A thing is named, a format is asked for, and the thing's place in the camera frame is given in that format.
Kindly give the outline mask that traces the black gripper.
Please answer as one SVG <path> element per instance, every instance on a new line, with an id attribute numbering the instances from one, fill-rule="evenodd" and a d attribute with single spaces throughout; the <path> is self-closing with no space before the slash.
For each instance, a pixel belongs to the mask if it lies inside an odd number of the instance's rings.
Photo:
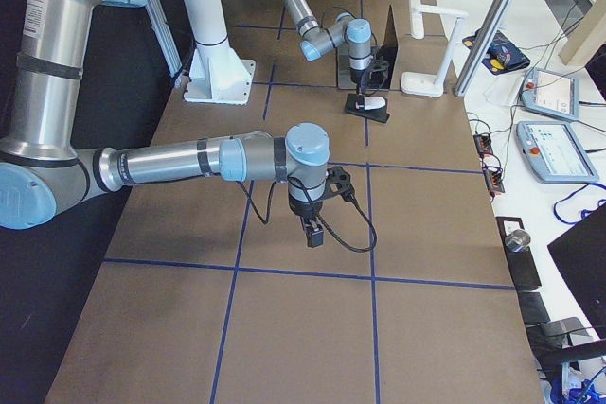
<path id="1" fill-rule="evenodd" d="M 366 73 L 367 69 L 349 68 L 350 79 L 355 85 L 357 85 L 354 100 L 354 107 L 356 110 L 363 110 L 365 108 L 365 96 L 363 94 L 361 85 L 365 84 Z"/>
<path id="2" fill-rule="evenodd" d="M 290 209 L 295 215 L 302 218 L 302 227 L 309 248 L 317 248 L 324 244 L 324 228 L 319 221 L 322 206 L 321 200 L 303 202 L 292 195 L 289 196 Z"/>

